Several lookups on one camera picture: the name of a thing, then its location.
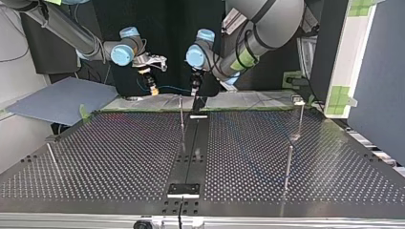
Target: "green tape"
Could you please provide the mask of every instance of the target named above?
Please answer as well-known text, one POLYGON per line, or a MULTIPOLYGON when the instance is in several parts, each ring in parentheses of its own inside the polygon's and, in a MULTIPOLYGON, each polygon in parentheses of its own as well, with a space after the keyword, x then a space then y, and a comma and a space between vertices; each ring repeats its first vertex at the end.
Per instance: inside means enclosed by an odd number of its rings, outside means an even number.
POLYGON ((62 4, 62 0, 45 0, 46 2, 54 3, 60 6, 62 4))
POLYGON ((283 107, 234 107, 234 108, 203 108, 202 112, 244 112, 244 111, 291 111, 294 110, 294 106, 283 107))
MULTIPOLYGON (((239 55, 239 59, 241 60, 242 64, 244 64, 248 68, 253 67, 255 65, 253 56, 251 56, 247 50, 244 50, 239 55)), ((235 60, 235 62, 233 62, 230 68, 235 71, 241 71, 244 69, 244 67, 242 67, 242 65, 239 63, 238 60, 235 60)))
POLYGON ((312 106, 312 103, 314 100, 315 100, 315 95, 311 94, 308 98, 308 105, 312 106))
POLYGON ((349 17, 368 16, 373 0, 352 0, 349 17))
POLYGON ((296 71, 296 72, 285 72, 283 76, 283 89, 295 89, 299 90, 299 86, 292 86, 292 84, 287 83, 288 78, 302 78, 303 74, 301 71, 296 71))
POLYGON ((85 122, 88 121, 88 120, 89 120, 89 117, 90 117, 91 115, 87 112, 86 107, 84 107, 84 104, 80 104, 79 111, 80 111, 81 118, 82 118, 85 122))
POLYGON ((326 110, 327 115, 342 115, 345 112, 345 108, 349 103, 349 90, 350 87, 343 86, 333 86, 331 88, 326 110))

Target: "metal bracket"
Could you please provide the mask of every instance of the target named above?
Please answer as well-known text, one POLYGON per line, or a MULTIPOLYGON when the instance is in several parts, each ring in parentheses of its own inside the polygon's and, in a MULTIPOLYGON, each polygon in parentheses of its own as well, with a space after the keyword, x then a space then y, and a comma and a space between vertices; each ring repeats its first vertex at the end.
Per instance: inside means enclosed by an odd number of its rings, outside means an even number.
POLYGON ((170 184, 168 198, 199 198, 200 184, 170 184))
POLYGON ((162 55, 151 55, 150 53, 145 52, 142 55, 135 56, 134 61, 132 63, 132 67, 141 68, 145 66, 150 66, 160 69, 163 72, 166 72, 167 71, 166 60, 167 58, 162 55))

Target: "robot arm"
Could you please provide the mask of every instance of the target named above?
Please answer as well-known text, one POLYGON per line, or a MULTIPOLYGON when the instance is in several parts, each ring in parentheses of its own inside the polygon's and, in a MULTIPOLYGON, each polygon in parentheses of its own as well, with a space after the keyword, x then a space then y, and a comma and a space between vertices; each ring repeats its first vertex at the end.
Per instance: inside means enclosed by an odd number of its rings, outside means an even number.
POLYGON ((6 6, 26 13, 62 40, 76 49, 77 55, 87 60, 112 60, 119 66, 130 63, 143 76, 151 94, 158 94, 151 67, 166 71, 166 58, 152 55, 145 50, 146 43, 135 27, 122 30, 120 41, 102 43, 95 35, 78 25, 63 10, 43 0, 2 0, 6 6))
MULTIPOLYGON (((304 0, 227 0, 253 23, 236 49, 221 58, 212 51, 215 33, 200 30, 197 39, 186 54, 186 61, 193 68, 193 76, 212 72, 218 79, 232 85, 239 72, 253 67, 259 57, 285 45, 294 35, 302 20, 304 0)), ((193 93, 199 83, 193 83, 193 93)))

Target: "white panel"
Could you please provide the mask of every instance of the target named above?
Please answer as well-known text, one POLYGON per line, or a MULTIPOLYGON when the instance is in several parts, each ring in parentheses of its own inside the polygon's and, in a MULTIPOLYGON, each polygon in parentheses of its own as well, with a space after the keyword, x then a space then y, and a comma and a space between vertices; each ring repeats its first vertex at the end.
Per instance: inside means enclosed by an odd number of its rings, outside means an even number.
POLYGON ((0 174, 41 147, 52 134, 50 124, 19 115, 0 121, 0 174))
MULTIPOLYGON (((0 61, 18 57, 28 44, 3 15, 3 10, 22 31, 19 19, 10 10, 0 9, 0 61)), ((30 54, 0 63, 0 111, 17 99, 46 87, 44 76, 35 73, 30 54)), ((0 173, 32 153, 51 135, 50 123, 12 114, 0 114, 0 173)))
MULTIPOLYGON (((2 10, 7 12, 14 25, 22 31, 15 14, 10 10, 2 10)), ((0 14, 0 60, 18 57, 27 49, 26 38, 15 30, 2 11, 0 14)), ((44 76, 35 73, 30 54, 19 60, 0 63, 0 103, 36 92, 45 86, 44 76)))

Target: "metal rod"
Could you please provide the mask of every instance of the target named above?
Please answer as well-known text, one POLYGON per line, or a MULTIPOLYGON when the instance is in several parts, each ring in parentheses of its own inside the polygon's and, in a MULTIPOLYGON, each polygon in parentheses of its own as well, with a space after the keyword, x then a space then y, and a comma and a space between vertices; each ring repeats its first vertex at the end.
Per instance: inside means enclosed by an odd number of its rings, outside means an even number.
POLYGON ((301 124, 303 123, 304 108, 305 108, 305 103, 301 106, 300 129, 301 129, 301 124))
POLYGON ((293 151, 292 146, 288 146, 288 159, 287 159, 287 169, 286 169, 286 180, 284 183, 284 189, 285 191, 288 190, 288 180, 289 180, 289 172, 291 169, 291 160, 292 160, 292 151, 293 151))
POLYGON ((26 12, 26 14, 45 28, 60 37, 78 51, 84 54, 92 53, 96 48, 93 36, 83 27, 73 21, 62 9, 55 4, 47 4, 49 22, 46 22, 40 8, 26 12))
POLYGON ((180 95, 179 99, 179 105, 180 105, 180 116, 181 116, 181 131, 184 132, 184 117, 182 115, 182 95, 180 95))
POLYGON ((53 163, 56 163, 56 158, 55 158, 54 155, 53 155, 53 150, 52 150, 51 144, 50 144, 50 143, 47 143, 47 147, 48 147, 48 151, 49 151, 50 154, 51 154, 51 158, 52 158, 53 163))

